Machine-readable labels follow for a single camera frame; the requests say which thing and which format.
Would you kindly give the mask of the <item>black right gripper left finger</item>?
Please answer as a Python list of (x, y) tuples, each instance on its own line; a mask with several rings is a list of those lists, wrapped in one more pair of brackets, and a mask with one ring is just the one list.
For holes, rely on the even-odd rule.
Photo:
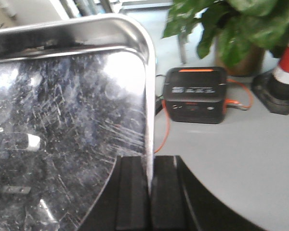
[(113, 172), (80, 231), (147, 231), (149, 202), (139, 156), (116, 159)]

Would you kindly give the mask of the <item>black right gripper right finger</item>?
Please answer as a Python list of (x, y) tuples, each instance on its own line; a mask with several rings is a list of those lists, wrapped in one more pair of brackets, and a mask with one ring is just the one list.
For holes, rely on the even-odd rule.
[(178, 155), (154, 160), (151, 222), (154, 231), (260, 231), (214, 196)]

